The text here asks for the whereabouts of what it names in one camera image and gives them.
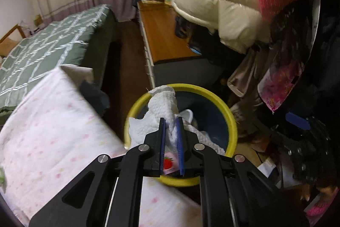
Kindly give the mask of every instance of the white towel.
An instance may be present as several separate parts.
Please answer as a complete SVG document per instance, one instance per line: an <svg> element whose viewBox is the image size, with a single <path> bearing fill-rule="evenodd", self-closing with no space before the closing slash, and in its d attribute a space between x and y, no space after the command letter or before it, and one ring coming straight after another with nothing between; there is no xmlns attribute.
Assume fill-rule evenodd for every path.
<svg viewBox="0 0 340 227"><path fill-rule="evenodd" d="M142 119L129 118L129 135L131 148L143 144L145 136L158 130L160 118L166 121L166 146L171 152L176 153L177 128L175 120L179 116L175 90L169 86L160 86L149 92L152 95L148 103L149 110ZM225 151L214 144L195 127L183 119L184 129L197 135L200 143L203 143L218 154L224 155Z"/></svg>

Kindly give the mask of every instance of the bed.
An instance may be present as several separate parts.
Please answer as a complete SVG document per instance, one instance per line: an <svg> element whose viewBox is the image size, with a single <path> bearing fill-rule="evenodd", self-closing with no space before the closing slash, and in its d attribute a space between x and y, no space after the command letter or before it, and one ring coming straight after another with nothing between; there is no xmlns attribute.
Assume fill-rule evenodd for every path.
<svg viewBox="0 0 340 227"><path fill-rule="evenodd" d="M100 5L51 22L39 33L20 41L0 67L0 125L58 65L92 68L93 81L101 87L109 45L118 38L116 23L110 7Z"/></svg>
<svg viewBox="0 0 340 227"><path fill-rule="evenodd" d="M126 152L77 90L83 80L92 82L91 69L56 67L25 96L0 132L0 166L6 176L2 195L25 226L96 157ZM6 207L0 196L0 226ZM139 226L200 227L200 206L175 188L144 178Z"/></svg>

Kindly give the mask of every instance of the yellow bucket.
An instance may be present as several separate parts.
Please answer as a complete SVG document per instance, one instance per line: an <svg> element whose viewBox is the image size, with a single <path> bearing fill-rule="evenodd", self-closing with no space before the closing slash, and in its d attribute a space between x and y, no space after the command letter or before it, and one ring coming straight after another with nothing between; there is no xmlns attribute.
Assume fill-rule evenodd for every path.
<svg viewBox="0 0 340 227"><path fill-rule="evenodd" d="M228 108L228 106L225 104L225 102L222 99L220 99L216 94L199 86L181 83L169 84L168 86L173 87L176 92L184 91L201 95L206 99L210 100L218 108L220 113L223 115L223 118L227 123L228 128L228 143L225 155L227 157L232 157L235 152L237 144L237 127L234 116L230 109ZM129 113L127 114L124 126L124 141L126 148L129 148L131 145L131 139L129 136L129 117L137 118L141 110L149 102L150 98L151 94L145 93L135 102L135 104L131 107ZM159 178L159 181L165 185L174 187L195 186L200 183L199 177L181 179L175 177L161 176Z"/></svg>

